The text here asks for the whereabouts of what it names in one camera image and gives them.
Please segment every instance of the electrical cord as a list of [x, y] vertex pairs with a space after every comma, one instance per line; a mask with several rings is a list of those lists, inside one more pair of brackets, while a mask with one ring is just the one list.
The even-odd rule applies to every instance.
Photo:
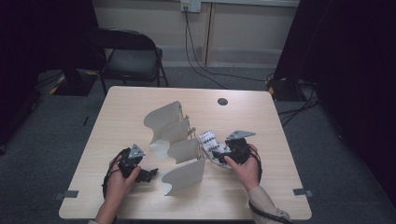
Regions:
[[[317, 87], [317, 83], [312, 83], [312, 82], [308, 82], [308, 81], [306, 81], [305, 83], [301, 83], [300, 85], [311, 86], [311, 87], [315, 88], [315, 90]], [[318, 97], [316, 97], [316, 98], [317, 98], [317, 100], [312, 105], [307, 107], [307, 111], [317, 117], [317, 115], [315, 113], [313, 113], [311, 110], [309, 110], [309, 108], [314, 107], [315, 105], [320, 105], [321, 101], [319, 100]], [[328, 120], [331, 121], [332, 123], [334, 123], [335, 125], [338, 125], [338, 122], [335, 121], [334, 119], [328, 118]]]
[[188, 59], [188, 61], [189, 61], [190, 66], [192, 67], [192, 69], [194, 69], [195, 72], [199, 73], [199, 72], [192, 66], [191, 61], [190, 61], [189, 53], [188, 53], [188, 50], [187, 50], [187, 30], [189, 31], [189, 35], [190, 35], [191, 48], [192, 48], [192, 53], [193, 53], [194, 59], [195, 59], [196, 63], [198, 64], [198, 66], [199, 66], [202, 70], [204, 70], [205, 72], [207, 72], [208, 74], [217, 75], [217, 76], [226, 76], [226, 77], [237, 77], [237, 78], [242, 78], [242, 79], [247, 79], [247, 80], [253, 80], [253, 81], [265, 81], [265, 80], [266, 80], [266, 79], [257, 79], [257, 78], [251, 78], [251, 77], [240, 77], [240, 76], [231, 75], [231, 74], [214, 73], [214, 72], [210, 72], [210, 71], [208, 71], [207, 69], [203, 68], [203, 67], [199, 64], [198, 59], [197, 59], [196, 54], [195, 54], [195, 49], [194, 49], [194, 44], [193, 44], [193, 41], [192, 41], [192, 35], [191, 35], [191, 29], [190, 29], [190, 23], [189, 23], [189, 18], [188, 18], [188, 12], [185, 10], [185, 11], [184, 11], [184, 14], [185, 14], [185, 17], [186, 17], [186, 36], [185, 36], [185, 38], [186, 38], [187, 59]]
[[41, 88], [43, 88], [43, 87], [45, 87], [45, 86], [48, 86], [48, 85], [51, 84], [53, 81], [55, 81], [56, 79], [58, 79], [58, 77], [59, 77], [62, 73], [63, 73], [63, 71], [61, 70], [60, 73], [55, 74], [55, 75], [52, 75], [52, 76], [50, 76], [50, 77], [47, 77], [47, 78], [45, 78], [45, 79], [39, 81], [39, 82], [36, 84], [36, 86], [42, 84], [43, 82], [45, 82], [45, 81], [47, 81], [47, 80], [49, 80], [49, 79], [51, 79], [51, 81], [49, 81], [49, 82], [47, 82], [47, 83], [45, 83], [45, 84], [42, 84], [42, 85], [40, 85], [40, 86], [38, 86], [38, 87], [35, 87], [35, 90], [39, 90], [39, 89], [41, 89]]
[[292, 224], [292, 222], [288, 221], [287, 219], [285, 219], [283, 217], [277, 217], [277, 216], [274, 216], [272, 214], [263, 212], [262, 210], [259, 210], [258, 208], [256, 208], [251, 203], [251, 201], [248, 201], [248, 206], [249, 206], [249, 208], [251, 209], [252, 212], [254, 212], [255, 214], [257, 214], [257, 215], [259, 215], [261, 217], [266, 217], [266, 218], [269, 218], [271, 220], [274, 220], [274, 221], [277, 221], [277, 222], [280, 222], [280, 223]]
[[218, 84], [220, 87], [222, 87], [224, 90], [228, 90], [227, 87], [221, 85], [220, 83], [218, 83], [218, 82], [217, 82], [216, 80], [214, 80], [213, 78], [205, 76], [204, 74], [202, 74], [202, 73], [200, 73], [199, 71], [197, 71], [197, 70], [194, 68], [194, 66], [192, 66], [192, 63], [191, 63], [191, 61], [190, 61], [190, 56], [189, 56], [188, 47], [187, 47], [187, 46], [188, 46], [188, 44], [187, 44], [187, 42], [188, 42], [188, 41], [187, 41], [187, 32], [189, 32], [189, 33], [190, 33], [190, 36], [191, 36], [191, 31], [190, 31], [189, 20], [188, 20], [188, 17], [187, 17], [187, 11], [186, 11], [186, 10], [184, 10], [184, 14], [185, 14], [185, 16], [186, 16], [186, 32], [185, 32], [186, 53], [187, 53], [187, 60], [189, 61], [190, 67], [192, 68], [192, 70], [195, 71], [196, 74], [198, 74], [198, 75], [200, 75], [200, 76], [202, 76], [202, 77], [205, 77], [205, 78], [207, 78], [207, 79], [213, 81], [214, 83], [216, 83], [216, 84]]
[[315, 105], [317, 105], [317, 104], [319, 103], [319, 100], [316, 100], [316, 101], [311, 105], [311, 102], [312, 102], [312, 98], [313, 98], [315, 89], [316, 89], [316, 86], [315, 86], [315, 85], [312, 86], [312, 91], [311, 91], [311, 93], [310, 93], [310, 96], [309, 96], [308, 100], [305, 102], [305, 104], [304, 104], [301, 108], [295, 109], [295, 110], [288, 110], [288, 111], [284, 111], [284, 112], [278, 113], [278, 115], [284, 115], [284, 114], [292, 113], [291, 115], [286, 116], [285, 118], [283, 118], [283, 119], [280, 121], [280, 122], [282, 123], [282, 127], [285, 127], [286, 124], [288, 124], [288, 123], [289, 123], [296, 115], [298, 115], [300, 112], [305, 111], [306, 109], [312, 108], [312, 107], [314, 107]]
[[256, 152], [256, 154], [253, 154], [250, 152], [250, 156], [252, 156], [254, 159], [256, 159], [257, 163], [259, 164], [259, 183], [262, 181], [262, 159], [260, 158], [259, 153], [253, 149], [250, 148], [250, 150], [253, 150]]
[[105, 175], [105, 178], [103, 179], [103, 185], [102, 185], [103, 198], [106, 198], [108, 179], [110, 178], [111, 174], [113, 174], [113, 172], [114, 172], [114, 171], [111, 171], [111, 169], [113, 168], [114, 164], [116, 164], [117, 158], [120, 155], [122, 155], [126, 150], [128, 150], [128, 148], [125, 148], [121, 152], [119, 152], [119, 154], [117, 154], [117, 156], [111, 161], [110, 165], [108, 166], [108, 170]]
[[273, 76], [274, 73], [270, 73], [268, 74], [267, 78], [265, 79], [265, 81], [268, 83], [270, 81], [270, 76]]

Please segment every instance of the sleeve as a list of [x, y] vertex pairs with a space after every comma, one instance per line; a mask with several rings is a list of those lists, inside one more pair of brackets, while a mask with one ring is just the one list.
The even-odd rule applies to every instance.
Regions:
[[[287, 220], [290, 220], [290, 216], [287, 212], [284, 212], [280, 210], [279, 208], [276, 208], [273, 201], [271, 200], [270, 196], [265, 192], [265, 190], [258, 186], [254, 189], [252, 189], [248, 194], [248, 197], [256, 208], [259, 210], [272, 214], [277, 217], [283, 217]], [[273, 221], [271, 219], [268, 219], [266, 217], [259, 216], [255, 213], [252, 212], [253, 219], [257, 224], [275, 224], [278, 223], [276, 221]]]

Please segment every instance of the folded paper structure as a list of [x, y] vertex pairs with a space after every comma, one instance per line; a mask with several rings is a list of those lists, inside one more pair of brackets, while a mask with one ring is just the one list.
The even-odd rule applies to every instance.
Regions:
[[179, 101], [151, 111], [144, 119], [144, 124], [153, 131], [150, 148], [162, 161], [167, 157], [176, 160], [176, 168], [162, 175], [165, 195], [199, 183], [203, 179], [205, 156], [190, 127], [189, 117], [183, 118], [182, 106]]

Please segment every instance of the gray carpet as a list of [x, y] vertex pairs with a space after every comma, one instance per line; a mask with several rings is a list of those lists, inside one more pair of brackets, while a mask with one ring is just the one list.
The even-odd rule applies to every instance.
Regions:
[[[165, 71], [169, 88], [222, 89], [223, 86], [231, 90], [266, 91], [263, 81], [209, 75], [220, 86], [189, 67], [166, 67]], [[261, 80], [274, 72], [253, 68], [211, 71]], [[48, 71], [39, 79], [57, 73]], [[108, 87], [123, 85], [121, 81], [106, 83]], [[155, 83], [128, 82], [127, 85], [155, 86]], [[42, 95], [35, 111], [8, 141], [7, 153], [0, 157], [0, 223], [86, 223], [59, 218], [62, 202], [53, 200], [53, 196], [67, 190], [104, 94], [98, 80], [87, 97], [50, 95], [53, 86], [54, 82], [39, 89]], [[305, 87], [304, 93], [308, 96], [309, 92], [310, 88]], [[278, 112], [302, 105], [276, 102]], [[394, 207], [364, 163], [339, 140], [331, 117], [321, 105], [294, 117], [284, 130], [303, 185], [315, 194], [308, 198], [312, 218], [295, 223], [396, 223]]]

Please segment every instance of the wooden table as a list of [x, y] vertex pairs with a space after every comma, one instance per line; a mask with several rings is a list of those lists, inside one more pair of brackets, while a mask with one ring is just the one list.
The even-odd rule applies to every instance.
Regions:
[[[228, 100], [219, 105], [218, 99]], [[77, 198], [65, 198], [60, 216], [90, 219], [104, 201], [102, 183], [109, 162], [122, 149], [138, 144], [146, 152], [139, 165], [164, 172], [175, 167], [175, 160], [159, 161], [149, 148], [152, 130], [143, 124], [152, 110], [180, 101], [197, 135], [213, 130], [222, 144], [235, 130], [256, 133], [247, 138], [262, 158], [262, 182], [275, 205], [292, 219], [309, 219], [311, 210], [301, 189], [293, 157], [279, 122], [271, 95], [265, 91], [224, 91], [172, 88], [113, 87], [108, 92], [92, 134], [81, 156], [69, 190]], [[135, 183], [125, 199], [120, 219], [220, 220], [251, 219], [247, 194], [232, 171], [206, 159], [201, 183], [164, 196], [161, 180]]]

